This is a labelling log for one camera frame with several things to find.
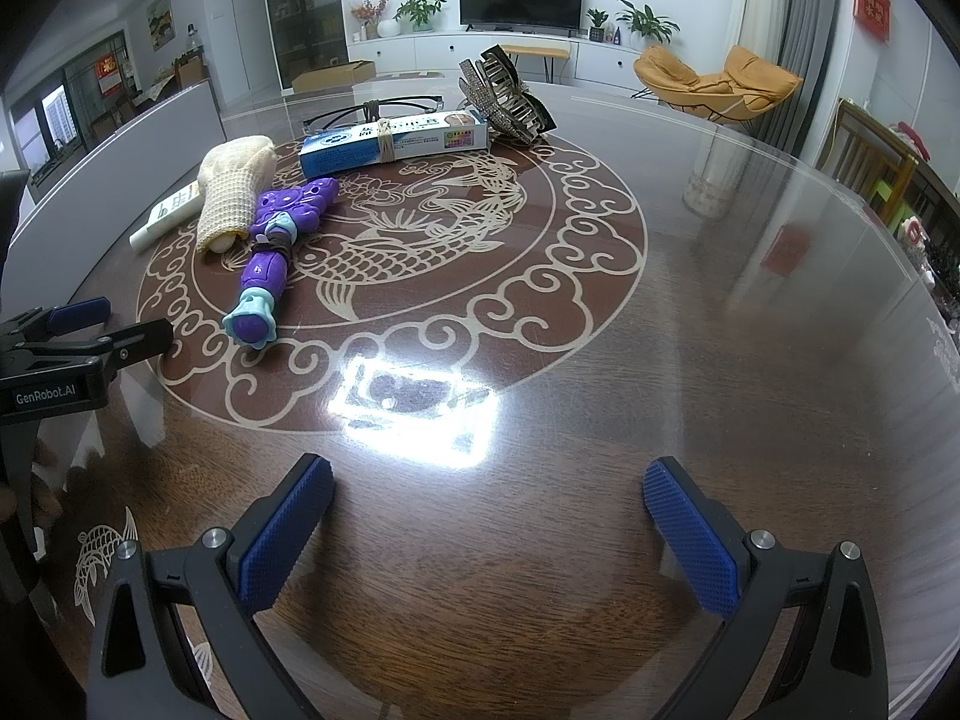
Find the black frame eyeglasses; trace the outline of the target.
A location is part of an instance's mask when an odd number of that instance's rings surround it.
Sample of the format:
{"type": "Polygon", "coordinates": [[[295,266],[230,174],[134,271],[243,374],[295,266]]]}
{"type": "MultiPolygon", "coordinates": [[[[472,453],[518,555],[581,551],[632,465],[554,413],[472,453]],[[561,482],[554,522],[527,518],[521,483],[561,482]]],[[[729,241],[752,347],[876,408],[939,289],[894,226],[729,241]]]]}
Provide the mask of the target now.
{"type": "Polygon", "coordinates": [[[381,119],[397,119],[404,115],[434,114],[444,109],[444,98],[439,94],[415,94],[415,96],[391,96],[371,99],[366,103],[353,103],[338,109],[327,110],[302,121],[302,135],[317,135],[332,132],[336,128],[356,124],[370,124],[381,119]]]}

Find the potted green plant right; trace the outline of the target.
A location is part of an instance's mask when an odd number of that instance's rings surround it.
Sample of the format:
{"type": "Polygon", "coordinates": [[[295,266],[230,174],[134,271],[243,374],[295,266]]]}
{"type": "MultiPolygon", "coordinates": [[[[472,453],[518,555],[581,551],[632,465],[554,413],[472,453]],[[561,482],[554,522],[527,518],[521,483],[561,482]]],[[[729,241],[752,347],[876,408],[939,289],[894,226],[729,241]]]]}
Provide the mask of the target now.
{"type": "Polygon", "coordinates": [[[670,44],[675,34],[679,34],[680,25],[667,16],[658,15],[649,5],[633,4],[631,0],[620,0],[622,9],[617,13],[617,21],[631,34],[646,41],[670,44]]]}

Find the red wall decoration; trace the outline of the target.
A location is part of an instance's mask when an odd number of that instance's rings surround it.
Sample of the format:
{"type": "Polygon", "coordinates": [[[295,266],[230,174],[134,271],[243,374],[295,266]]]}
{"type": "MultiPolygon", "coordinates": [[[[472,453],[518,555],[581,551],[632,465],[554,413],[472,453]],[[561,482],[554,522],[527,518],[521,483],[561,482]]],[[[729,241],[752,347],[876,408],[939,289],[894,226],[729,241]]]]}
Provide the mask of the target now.
{"type": "Polygon", "coordinates": [[[875,39],[886,43],[892,29],[890,0],[854,0],[854,19],[875,39]]]}

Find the white sunscreen tube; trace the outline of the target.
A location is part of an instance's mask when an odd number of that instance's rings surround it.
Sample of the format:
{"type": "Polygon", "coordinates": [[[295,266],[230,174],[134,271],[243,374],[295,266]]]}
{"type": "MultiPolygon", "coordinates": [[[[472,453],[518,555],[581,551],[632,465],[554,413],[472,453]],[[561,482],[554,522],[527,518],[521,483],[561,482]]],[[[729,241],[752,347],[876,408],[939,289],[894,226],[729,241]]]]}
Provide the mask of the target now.
{"type": "Polygon", "coordinates": [[[192,216],[198,215],[203,206],[202,191],[197,181],[184,185],[178,192],[167,195],[149,212],[146,223],[128,236],[128,245],[135,252],[143,252],[159,241],[166,232],[192,216]]]}

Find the red flower vase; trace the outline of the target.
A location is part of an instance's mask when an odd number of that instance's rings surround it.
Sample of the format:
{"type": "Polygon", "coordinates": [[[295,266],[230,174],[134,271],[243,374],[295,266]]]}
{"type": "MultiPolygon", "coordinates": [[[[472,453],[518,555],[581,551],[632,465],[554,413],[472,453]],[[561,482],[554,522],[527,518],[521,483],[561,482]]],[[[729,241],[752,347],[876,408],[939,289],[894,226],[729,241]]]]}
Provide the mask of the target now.
{"type": "Polygon", "coordinates": [[[350,7],[350,13],[358,21],[361,28],[361,39],[376,39],[377,25],[387,10],[389,0],[359,0],[358,4],[350,7]]]}

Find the yellow lounge chair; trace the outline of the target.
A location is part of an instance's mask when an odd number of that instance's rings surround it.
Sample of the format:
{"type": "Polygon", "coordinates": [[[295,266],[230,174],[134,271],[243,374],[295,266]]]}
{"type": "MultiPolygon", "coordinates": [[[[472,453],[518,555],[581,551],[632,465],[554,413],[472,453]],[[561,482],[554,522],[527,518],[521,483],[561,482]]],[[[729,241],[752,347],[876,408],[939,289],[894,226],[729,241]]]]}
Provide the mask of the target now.
{"type": "Polygon", "coordinates": [[[700,75],[661,44],[649,46],[633,70],[659,103],[721,124],[743,124],[770,112],[802,85],[802,78],[742,46],[732,46],[724,67],[700,75]]]}

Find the potted green plant left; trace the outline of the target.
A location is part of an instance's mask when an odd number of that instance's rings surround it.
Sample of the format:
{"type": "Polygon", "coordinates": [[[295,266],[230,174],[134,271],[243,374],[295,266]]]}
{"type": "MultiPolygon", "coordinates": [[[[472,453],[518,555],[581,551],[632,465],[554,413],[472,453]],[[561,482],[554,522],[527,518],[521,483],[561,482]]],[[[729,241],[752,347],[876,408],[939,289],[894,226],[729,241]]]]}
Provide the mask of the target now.
{"type": "Polygon", "coordinates": [[[394,20],[409,25],[413,31],[431,31],[447,3],[448,0],[404,0],[395,10],[394,20]]]}

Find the wooden bench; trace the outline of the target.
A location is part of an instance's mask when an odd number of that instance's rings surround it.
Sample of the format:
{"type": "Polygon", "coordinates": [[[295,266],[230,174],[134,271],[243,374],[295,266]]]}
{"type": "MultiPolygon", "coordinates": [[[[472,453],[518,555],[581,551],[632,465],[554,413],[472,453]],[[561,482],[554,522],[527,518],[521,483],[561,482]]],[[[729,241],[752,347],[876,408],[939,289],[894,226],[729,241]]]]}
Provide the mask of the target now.
{"type": "Polygon", "coordinates": [[[518,46],[517,44],[503,44],[501,49],[514,62],[519,73],[530,75],[534,65],[540,67],[540,76],[545,83],[555,83],[562,70],[571,59],[571,49],[565,44],[547,44],[546,46],[518,46]]]}

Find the grey storage bin wall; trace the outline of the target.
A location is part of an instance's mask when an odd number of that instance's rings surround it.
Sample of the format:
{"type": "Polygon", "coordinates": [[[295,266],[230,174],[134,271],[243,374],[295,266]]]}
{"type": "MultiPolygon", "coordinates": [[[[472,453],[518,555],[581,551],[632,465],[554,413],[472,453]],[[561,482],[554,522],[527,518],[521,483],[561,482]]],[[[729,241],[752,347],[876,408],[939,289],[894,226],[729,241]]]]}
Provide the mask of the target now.
{"type": "Polygon", "coordinates": [[[3,314],[67,302],[127,228],[223,142],[207,82],[164,99],[112,133],[16,229],[3,268],[3,314]]]}

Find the blue white toothpaste box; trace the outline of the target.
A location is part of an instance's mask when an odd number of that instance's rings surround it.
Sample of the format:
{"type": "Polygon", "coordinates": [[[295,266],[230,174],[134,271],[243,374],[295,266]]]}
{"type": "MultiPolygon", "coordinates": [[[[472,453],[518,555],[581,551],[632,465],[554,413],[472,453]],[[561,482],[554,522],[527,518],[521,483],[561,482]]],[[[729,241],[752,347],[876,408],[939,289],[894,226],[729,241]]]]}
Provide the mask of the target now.
{"type": "Polygon", "coordinates": [[[299,167],[312,181],[364,166],[489,148],[488,122],[473,110],[459,109],[309,135],[299,150],[299,167]]]}

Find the cream mesh bath glove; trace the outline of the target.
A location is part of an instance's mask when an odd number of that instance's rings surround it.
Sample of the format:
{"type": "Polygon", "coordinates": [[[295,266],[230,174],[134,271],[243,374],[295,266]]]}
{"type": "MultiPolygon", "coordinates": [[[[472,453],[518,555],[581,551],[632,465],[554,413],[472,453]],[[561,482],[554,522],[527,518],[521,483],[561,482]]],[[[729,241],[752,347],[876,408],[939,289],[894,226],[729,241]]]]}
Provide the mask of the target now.
{"type": "Polygon", "coordinates": [[[233,138],[205,154],[197,176],[203,206],[195,254],[223,254],[249,236],[257,199],[272,187],[275,169],[274,140],[265,135],[233,138]]]}

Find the purple toy gun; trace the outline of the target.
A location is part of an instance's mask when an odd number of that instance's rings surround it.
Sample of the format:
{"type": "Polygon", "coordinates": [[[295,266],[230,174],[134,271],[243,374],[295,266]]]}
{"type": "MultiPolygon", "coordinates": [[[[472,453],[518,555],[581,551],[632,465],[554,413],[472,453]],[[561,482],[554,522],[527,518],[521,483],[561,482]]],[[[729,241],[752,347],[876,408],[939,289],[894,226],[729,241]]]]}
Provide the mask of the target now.
{"type": "Polygon", "coordinates": [[[299,187],[272,188],[257,199],[254,243],[239,280],[238,302],[221,321],[235,343],[263,349],[277,339],[275,309],[286,288],[295,245],[319,231],[337,195],[337,179],[320,177],[299,187]]]}

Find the dark glass display cabinet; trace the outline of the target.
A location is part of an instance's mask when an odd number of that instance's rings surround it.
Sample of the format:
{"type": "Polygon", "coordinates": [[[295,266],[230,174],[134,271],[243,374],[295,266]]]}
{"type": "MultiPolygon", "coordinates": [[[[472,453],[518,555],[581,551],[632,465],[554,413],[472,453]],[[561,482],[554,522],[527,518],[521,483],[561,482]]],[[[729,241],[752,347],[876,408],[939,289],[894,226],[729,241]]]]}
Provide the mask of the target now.
{"type": "Polygon", "coordinates": [[[265,0],[283,91],[306,71],[348,60],[342,0],[265,0]]]}

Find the potted green plant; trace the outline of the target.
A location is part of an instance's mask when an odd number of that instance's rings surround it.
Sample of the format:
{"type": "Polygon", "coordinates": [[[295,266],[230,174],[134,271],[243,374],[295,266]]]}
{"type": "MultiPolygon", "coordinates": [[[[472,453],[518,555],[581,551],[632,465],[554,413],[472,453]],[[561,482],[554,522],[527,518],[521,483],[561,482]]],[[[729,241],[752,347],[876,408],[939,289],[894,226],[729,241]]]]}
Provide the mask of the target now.
{"type": "Polygon", "coordinates": [[[395,10],[394,20],[409,25],[413,31],[431,31],[447,3],[448,0],[404,0],[395,10]]]}
{"type": "Polygon", "coordinates": [[[675,34],[679,34],[680,25],[667,16],[658,15],[649,5],[633,4],[631,0],[620,0],[622,9],[617,13],[617,21],[631,34],[646,41],[670,44],[675,34]]]}

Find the grey white curtain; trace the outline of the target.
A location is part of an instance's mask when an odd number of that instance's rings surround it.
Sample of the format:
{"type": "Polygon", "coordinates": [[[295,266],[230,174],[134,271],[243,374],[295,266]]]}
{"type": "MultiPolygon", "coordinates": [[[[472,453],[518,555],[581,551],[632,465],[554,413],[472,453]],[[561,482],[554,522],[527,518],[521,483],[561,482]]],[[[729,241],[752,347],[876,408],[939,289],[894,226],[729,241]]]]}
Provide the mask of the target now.
{"type": "Polygon", "coordinates": [[[827,81],[839,0],[732,0],[726,43],[799,76],[786,103],[760,115],[754,137],[797,156],[827,81]]]}

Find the wooden dining chair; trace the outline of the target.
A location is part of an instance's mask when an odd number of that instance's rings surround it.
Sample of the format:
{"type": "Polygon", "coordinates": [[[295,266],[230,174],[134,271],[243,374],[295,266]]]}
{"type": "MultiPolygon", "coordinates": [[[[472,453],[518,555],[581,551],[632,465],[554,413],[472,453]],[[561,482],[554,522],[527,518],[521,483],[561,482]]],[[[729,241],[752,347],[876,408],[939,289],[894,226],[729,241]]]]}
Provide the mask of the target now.
{"type": "Polygon", "coordinates": [[[889,127],[848,99],[839,99],[815,167],[890,224],[918,169],[918,154],[889,127]]]}

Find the cardboard box on floor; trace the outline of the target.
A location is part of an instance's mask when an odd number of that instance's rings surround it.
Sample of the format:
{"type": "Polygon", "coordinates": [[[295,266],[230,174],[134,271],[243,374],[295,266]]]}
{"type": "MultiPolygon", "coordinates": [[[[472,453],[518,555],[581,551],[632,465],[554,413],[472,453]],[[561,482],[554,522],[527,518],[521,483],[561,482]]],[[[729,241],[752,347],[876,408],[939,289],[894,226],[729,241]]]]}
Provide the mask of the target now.
{"type": "Polygon", "coordinates": [[[320,70],[309,70],[298,75],[291,88],[296,94],[313,93],[321,89],[346,88],[356,83],[369,82],[376,76],[376,64],[371,60],[356,60],[332,65],[320,70]]]}

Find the small potted plant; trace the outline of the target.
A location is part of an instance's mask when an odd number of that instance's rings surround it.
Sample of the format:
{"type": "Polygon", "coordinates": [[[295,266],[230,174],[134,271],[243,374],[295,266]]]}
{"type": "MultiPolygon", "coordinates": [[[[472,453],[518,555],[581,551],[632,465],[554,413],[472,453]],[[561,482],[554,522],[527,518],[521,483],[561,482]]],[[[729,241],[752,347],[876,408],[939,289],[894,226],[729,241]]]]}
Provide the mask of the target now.
{"type": "Polygon", "coordinates": [[[587,37],[591,43],[603,43],[605,41],[605,25],[608,21],[608,13],[601,8],[592,7],[586,11],[587,21],[589,21],[589,31],[587,37]]]}

